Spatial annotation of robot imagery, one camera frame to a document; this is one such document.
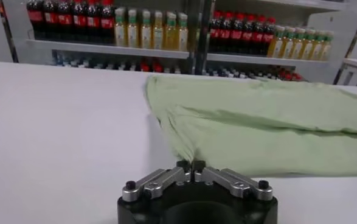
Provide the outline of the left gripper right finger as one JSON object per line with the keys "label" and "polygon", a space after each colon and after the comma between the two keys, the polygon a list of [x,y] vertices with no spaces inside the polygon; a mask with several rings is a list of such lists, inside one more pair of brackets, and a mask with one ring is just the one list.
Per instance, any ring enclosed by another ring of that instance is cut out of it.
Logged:
{"label": "left gripper right finger", "polygon": [[255,181],[231,169],[218,170],[206,166],[204,161],[194,161],[192,171],[195,182],[216,183],[234,197],[253,196],[260,201],[271,201],[273,199],[273,188],[266,180]]}

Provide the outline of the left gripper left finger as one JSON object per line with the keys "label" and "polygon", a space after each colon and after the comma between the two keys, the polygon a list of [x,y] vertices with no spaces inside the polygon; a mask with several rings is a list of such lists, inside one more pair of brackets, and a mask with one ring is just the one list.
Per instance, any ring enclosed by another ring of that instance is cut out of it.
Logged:
{"label": "left gripper left finger", "polygon": [[142,195],[147,195],[150,199],[159,198],[172,184],[183,184],[190,180],[190,163],[185,160],[178,161],[176,167],[170,170],[157,169],[138,181],[127,181],[122,189],[122,200],[135,202]]}

